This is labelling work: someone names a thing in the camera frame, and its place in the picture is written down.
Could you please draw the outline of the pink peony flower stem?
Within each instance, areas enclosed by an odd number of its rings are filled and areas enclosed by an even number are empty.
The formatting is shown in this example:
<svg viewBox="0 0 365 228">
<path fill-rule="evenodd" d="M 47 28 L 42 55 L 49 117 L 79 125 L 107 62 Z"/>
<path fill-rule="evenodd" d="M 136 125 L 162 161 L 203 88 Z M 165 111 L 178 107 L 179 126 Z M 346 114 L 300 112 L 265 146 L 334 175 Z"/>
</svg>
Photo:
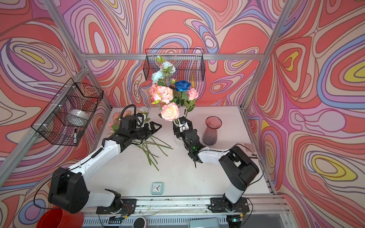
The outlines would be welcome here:
<svg viewBox="0 0 365 228">
<path fill-rule="evenodd" d="M 164 104 L 161 107 L 159 116 L 166 121 L 172 122 L 180 117 L 179 106 L 174 102 Z"/>
</svg>

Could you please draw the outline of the pink glass vase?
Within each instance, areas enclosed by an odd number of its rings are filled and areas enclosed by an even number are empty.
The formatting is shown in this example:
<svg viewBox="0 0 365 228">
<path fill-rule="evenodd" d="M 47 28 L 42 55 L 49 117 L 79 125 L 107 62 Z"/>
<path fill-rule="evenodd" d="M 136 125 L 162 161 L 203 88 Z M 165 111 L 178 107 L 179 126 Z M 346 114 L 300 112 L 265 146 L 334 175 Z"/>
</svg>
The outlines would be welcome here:
<svg viewBox="0 0 365 228">
<path fill-rule="evenodd" d="M 211 146 L 217 142 L 218 129 L 222 126 L 222 121 L 216 116 L 210 116 L 205 121 L 206 130 L 203 134 L 203 142 L 205 145 Z"/>
</svg>

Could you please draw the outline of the large peach rose stem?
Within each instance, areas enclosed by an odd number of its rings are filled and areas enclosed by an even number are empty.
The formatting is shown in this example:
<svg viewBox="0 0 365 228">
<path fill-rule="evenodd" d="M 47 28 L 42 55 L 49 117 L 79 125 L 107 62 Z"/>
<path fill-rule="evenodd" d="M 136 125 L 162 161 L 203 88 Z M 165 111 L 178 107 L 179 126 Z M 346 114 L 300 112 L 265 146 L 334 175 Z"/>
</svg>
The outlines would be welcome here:
<svg viewBox="0 0 365 228">
<path fill-rule="evenodd" d="M 168 104 L 174 98 L 173 90 L 167 86 L 158 85 L 157 93 L 160 97 L 160 100 L 154 101 L 153 104 L 158 104 L 158 103 Z"/>
</svg>

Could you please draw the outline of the blue rose stem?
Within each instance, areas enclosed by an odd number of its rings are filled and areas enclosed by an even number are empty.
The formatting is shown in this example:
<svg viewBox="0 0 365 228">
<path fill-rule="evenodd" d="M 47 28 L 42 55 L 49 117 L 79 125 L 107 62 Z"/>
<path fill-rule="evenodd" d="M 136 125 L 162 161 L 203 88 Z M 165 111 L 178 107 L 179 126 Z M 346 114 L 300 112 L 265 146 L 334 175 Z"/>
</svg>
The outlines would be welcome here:
<svg viewBox="0 0 365 228">
<path fill-rule="evenodd" d="M 178 106 L 184 105 L 188 100 L 188 91 L 190 90 L 191 83 L 188 81 L 178 81 L 175 83 L 175 103 Z"/>
</svg>

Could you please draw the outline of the red pink rose stem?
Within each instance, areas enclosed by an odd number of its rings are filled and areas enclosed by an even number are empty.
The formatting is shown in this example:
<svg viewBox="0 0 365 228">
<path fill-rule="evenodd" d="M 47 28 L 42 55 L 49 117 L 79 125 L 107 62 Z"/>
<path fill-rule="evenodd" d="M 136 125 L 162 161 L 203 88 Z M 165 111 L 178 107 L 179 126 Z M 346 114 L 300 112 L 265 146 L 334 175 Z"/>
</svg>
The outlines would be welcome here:
<svg viewBox="0 0 365 228">
<path fill-rule="evenodd" d="M 157 89 L 158 89 L 158 85 L 157 84 L 152 84 L 151 88 L 150 88 L 150 95 L 151 95 L 151 99 L 153 101 L 158 101 L 160 100 L 160 97 L 157 93 Z"/>
</svg>

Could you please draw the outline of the pale blue flower stem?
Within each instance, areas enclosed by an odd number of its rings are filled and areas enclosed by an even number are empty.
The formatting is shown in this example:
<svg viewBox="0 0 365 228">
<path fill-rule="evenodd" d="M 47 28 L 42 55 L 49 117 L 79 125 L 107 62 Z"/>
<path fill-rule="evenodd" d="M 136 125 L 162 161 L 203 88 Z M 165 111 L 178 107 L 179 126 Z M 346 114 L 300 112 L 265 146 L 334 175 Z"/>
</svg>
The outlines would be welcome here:
<svg viewBox="0 0 365 228">
<path fill-rule="evenodd" d="M 175 66 L 169 62 L 165 61 L 161 55 L 156 57 L 159 64 L 159 70 L 152 74 L 152 82 L 158 86 L 168 86 L 168 80 L 176 72 Z"/>
</svg>

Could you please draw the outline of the white ribbed vase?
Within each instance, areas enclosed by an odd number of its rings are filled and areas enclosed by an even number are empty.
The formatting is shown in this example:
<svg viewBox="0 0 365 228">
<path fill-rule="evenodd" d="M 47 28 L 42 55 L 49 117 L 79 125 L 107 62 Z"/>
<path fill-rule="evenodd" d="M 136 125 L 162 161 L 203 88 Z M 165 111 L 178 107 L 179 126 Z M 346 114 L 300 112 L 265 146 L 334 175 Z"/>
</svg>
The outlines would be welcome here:
<svg viewBox="0 0 365 228">
<path fill-rule="evenodd" d="M 183 139 L 181 137 L 179 119 L 175 119 L 173 121 L 173 132 L 174 132 L 174 136 L 175 136 L 175 143 L 176 143 L 176 145 L 178 147 L 183 147 L 184 146 L 184 142 L 183 142 Z"/>
</svg>

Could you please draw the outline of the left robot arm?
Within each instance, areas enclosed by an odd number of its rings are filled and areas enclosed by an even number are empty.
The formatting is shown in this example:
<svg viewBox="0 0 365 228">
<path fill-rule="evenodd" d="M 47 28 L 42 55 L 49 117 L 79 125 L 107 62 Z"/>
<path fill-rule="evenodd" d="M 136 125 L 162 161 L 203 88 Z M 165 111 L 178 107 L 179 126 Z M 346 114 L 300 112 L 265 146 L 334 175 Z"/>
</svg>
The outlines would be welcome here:
<svg viewBox="0 0 365 228">
<path fill-rule="evenodd" d="M 123 207 L 121 195 L 113 190 L 91 192 L 86 183 L 111 159 L 123 152 L 128 146 L 143 142 L 160 128 L 161 124 L 144 124 L 142 115 L 121 118 L 119 128 L 101 146 L 78 163 L 68 168 L 54 171 L 48 194 L 48 202 L 71 214 L 84 208 L 98 207 L 111 213 L 119 213 Z"/>
</svg>

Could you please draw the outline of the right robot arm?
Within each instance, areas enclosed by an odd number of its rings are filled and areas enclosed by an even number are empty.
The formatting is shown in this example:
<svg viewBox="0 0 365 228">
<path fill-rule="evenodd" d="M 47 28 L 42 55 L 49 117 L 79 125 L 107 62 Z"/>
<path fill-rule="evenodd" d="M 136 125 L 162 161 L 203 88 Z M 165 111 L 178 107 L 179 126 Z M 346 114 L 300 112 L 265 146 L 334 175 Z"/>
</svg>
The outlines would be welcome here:
<svg viewBox="0 0 365 228">
<path fill-rule="evenodd" d="M 226 151 L 206 147 L 200 142 L 197 130 L 193 129 L 192 122 L 186 117 L 173 121 L 173 131 L 176 138 L 183 142 L 188 156 L 195 164 L 220 165 L 231 183 L 223 196 L 210 198 L 207 209 L 213 213 L 248 213 L 248 199 L 242 195 L 259 174 L 256 163 L 238 145 Z"/>
</svg>

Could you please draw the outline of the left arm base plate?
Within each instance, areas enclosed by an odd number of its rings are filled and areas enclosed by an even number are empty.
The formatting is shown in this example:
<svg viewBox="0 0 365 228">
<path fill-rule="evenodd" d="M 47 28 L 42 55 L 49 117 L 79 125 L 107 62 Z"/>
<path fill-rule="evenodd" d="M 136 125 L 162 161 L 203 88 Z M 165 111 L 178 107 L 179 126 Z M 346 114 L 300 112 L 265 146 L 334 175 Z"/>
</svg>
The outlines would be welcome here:
<svg viewBox="0 0 365 228">
<path fill-rule="evenodd" d="M 96 214 L 98 215 L 131 215 L 136 210 L 137 199 L 124 198 L 117 199 L 109 207 L 97 207 Z"/>
</svg>

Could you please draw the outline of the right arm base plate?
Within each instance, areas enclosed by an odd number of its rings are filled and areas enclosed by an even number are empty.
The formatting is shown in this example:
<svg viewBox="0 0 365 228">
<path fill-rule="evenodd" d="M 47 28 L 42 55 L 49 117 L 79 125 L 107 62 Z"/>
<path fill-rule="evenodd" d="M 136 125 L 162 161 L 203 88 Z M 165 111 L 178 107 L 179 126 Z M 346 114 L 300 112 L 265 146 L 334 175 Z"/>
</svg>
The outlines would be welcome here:
<svg viewBox="0 0 365 228">
<path fill-rule="evenodd" d="M 213 213 L 239 212 L 246 214 L 250 211 L 247 198 L 240 197 L 236 203 L 230 202 L 225 197 L 210 198 L 210 204 L 207 207 Z"/>
</svg>

